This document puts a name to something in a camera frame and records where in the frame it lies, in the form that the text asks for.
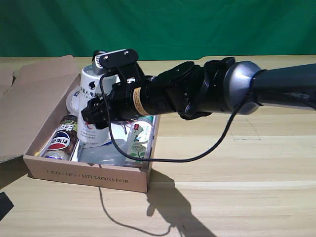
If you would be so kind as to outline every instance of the black wire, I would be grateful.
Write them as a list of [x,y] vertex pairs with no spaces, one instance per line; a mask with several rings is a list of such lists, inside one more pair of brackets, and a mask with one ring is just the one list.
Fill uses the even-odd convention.
[[102,92],[102,96],[105,102],[105,107],[107,109],[107,115],[108,115],[108,124],[109,124],[109,132],[110,132],[110,137],[111,137],[111,141],[114,145],[114,147],[118,150],[119,153],[121,153],[123,156],[132,159],[132,160],[137,160],[137,161],[156,161],[156,162],[176,162],[176,163],[185,163],[185,162],[191,162],[191,161],[195,161],[198,159],[201,159],[202,157],[208,155],[209,153],[211,153],[213,150],[215,150],[220,144],[221,142],[224,140],[233,120],[234,117],[236,116],[236,114],[239,112],[239,110],[242,108],[242,106],[247,102],[248,100],[248,95],[245,95],[244,99],[241,101],[241,103],[235,108],[235,110],[233,111],[233,113],[231,114],[230,118],[227,121],[227,124],[225,126],[224,132],[222,133],[221,137],[218,139],[218,141],[207,151],[205,151],[204,153],[196,156],[196,157],[192,157],[192,158],[187,158],[187,159],[160,159],[160,158],[136,158],[136,157],[132,157],[128,154],[126,154],[116,143],[114,137],[113,137],[113,133],[112,133],[112,128],[111,128],[111,121],[110,121],[110,111],[109,111],[109,105],[108,102],[106,100],[106,94],[104,93],[104,89],[103,89],[103,78],[106,75],[101,76],[100,78],[100,88],[101,88],[101,92]]

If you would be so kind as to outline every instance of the robotic arm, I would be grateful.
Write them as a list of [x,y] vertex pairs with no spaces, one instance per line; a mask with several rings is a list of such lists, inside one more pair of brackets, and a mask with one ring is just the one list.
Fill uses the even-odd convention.
[[211,60],[203,67],[184,62],[156,77],[146,76],[132,49],[96,54],[93,69],[102,77],[118,75],[106,101],[94,98],[81,112],[83,120],[102,129],[111,121],[178,113],[185,120],[212,113],[248,115],[263,105],[316,108],[316,64],[261,70],[233,57]]

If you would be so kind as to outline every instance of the wood grain surface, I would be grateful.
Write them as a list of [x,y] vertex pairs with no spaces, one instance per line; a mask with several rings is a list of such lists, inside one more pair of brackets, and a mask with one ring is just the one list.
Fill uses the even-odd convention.
[[[197,60],[203,64],[210,59]],[[316,56],[248,56],[261,68],[315,63]],[[21,66],[43,58],[0,58]],[[90,58],[76,58],[80,70]],[[140,62],[157,75],[181,61]],[[228,115],[161,117],[156,158],[209,148]],[[154,163],[147,194],[36,180],[21,159],[0,164],[0,190],[15,207],[1,237],[315,237],[316,113],[263,107],[237,116],[218,149],[191,163]]]

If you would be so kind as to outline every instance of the orange band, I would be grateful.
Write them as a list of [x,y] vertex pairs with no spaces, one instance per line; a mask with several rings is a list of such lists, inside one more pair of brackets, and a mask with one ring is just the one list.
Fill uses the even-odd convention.
[[150,114],[148,114],[146,112],[146,110],[144,109],[142,102],[140,101],[140,87],[134,89],[133,91],[133,101],[134,101],[134,106],[137,109],[137,111],[143,115],[143,116],[148,116]]

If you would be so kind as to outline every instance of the white cup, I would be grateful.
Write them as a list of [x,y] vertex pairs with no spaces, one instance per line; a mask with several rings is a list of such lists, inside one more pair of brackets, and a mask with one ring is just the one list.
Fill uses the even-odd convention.
[[[93,124],[83,121],[81,115],[81,111],[86,108],[89,100],[97,96],[102,96],[99,84],[101,76],[93,73],[92,65],[83,68],[81,71],[77,137],[84,143],[102,144],[109,139],[108,128],[96,129]],[[102,85],[104,92],[109,94],[112,90],[112,85],[116,82],[116,76],[103,78]]]

